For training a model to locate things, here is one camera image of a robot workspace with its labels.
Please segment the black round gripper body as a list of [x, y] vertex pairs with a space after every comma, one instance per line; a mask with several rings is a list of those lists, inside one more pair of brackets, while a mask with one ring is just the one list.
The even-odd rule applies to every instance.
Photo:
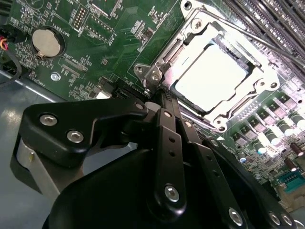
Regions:
[[222, 229], [211, 195], [184, 165], [187, 207], [177, 220], [159, 220], [150, 210], [154, 157], [138, 150], [108, 163], [67, 186], [54, 202], [47, 229]]

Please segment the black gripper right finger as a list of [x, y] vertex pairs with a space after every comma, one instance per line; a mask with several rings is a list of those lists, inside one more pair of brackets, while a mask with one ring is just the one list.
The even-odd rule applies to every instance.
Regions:
[[286, 210], [237, 162], [216, 139], [201, 139], [182, 118], [176, 96], [166, 96], [182, 137], [183, 157], [188, 159], [199, 206], [206, 204], [209, 229], [295, 229]]

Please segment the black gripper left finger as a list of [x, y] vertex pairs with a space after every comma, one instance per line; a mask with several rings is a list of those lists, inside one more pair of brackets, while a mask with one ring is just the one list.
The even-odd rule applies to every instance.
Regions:
[[15, 177], [51, 200], [83, 176], [86, 157], [138, 143], [152, 151], [154, 177], [148, 198], [164, 215], [186, 207], [177, 99], [158, 92], [135, 98], [37, 104], [23, 112], [11, 160]]

